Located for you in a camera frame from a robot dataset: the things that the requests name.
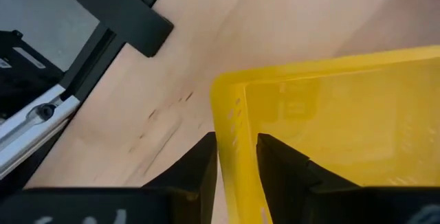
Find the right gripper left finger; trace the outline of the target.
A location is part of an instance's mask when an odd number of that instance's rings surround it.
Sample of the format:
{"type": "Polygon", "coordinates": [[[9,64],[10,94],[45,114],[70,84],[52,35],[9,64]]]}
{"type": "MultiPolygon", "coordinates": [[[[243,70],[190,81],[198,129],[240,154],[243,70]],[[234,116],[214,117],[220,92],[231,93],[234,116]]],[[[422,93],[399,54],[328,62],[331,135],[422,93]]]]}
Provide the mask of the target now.
{"type": "Polygon", "coordinates": [[[206,133],[188,152],[143,185],[150,224],[211,224],[217,184],[217,140],[206,133]]]}

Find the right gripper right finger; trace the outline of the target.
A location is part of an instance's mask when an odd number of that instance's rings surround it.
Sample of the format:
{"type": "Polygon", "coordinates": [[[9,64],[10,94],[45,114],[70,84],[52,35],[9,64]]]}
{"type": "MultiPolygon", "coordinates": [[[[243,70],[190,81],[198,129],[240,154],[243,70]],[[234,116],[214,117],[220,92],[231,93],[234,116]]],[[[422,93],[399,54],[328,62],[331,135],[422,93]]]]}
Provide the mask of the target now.
{"type": "Polygon", "coordinates": [[[264,133],[256,144],[258,174],[273,224],[350,224],[360,221],[359,188],[264,133]]]}

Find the yellow block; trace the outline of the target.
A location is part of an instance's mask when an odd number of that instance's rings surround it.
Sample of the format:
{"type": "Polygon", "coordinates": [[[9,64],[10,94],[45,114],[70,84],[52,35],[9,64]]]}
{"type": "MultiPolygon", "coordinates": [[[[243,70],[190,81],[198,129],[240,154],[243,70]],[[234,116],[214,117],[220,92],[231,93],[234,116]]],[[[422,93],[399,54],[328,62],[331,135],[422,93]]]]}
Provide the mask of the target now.
{"type": "Polygon", "coordinates": [[[260,133],[359,186],[350,224],[440,224],[440,45],[227,73],[210,102],[231,224],[273,224],[260,133]]]}

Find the black box with labels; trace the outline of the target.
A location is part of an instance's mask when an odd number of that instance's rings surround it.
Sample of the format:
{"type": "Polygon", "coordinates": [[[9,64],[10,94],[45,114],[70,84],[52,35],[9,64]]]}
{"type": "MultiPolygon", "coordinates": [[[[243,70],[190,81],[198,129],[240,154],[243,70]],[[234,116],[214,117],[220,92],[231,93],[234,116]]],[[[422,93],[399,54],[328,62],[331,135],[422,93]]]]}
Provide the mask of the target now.
{"type": "Polygon", "coordinates": [[[56,85],[64,72],[23,40],[0,30],[0,120],[6,120],[56,85]]]}

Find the silver aluminium rail piece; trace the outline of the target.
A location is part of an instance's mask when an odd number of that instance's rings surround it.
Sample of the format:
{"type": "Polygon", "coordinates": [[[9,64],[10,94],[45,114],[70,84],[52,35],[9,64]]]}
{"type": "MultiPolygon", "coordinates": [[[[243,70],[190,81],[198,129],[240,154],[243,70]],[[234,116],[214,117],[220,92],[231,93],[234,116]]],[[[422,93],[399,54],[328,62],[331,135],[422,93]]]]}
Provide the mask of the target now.
{"type": "Polygon", "coordinates": [[[65,127],[80,100],[55,85],[0,124],[0,180],[65,127]]]}

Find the black table edge bracket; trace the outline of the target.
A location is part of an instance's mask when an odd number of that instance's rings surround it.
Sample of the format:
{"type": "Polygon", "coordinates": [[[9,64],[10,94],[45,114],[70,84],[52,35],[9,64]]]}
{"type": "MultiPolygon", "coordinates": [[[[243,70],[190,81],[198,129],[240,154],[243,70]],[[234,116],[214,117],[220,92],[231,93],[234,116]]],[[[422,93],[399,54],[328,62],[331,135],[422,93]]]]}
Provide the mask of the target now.
{"type": "Polygon", "coordinates": [[[174,25],[144,0],[77,0],[121,39],[147,57],[153,57],[174,25]]]}

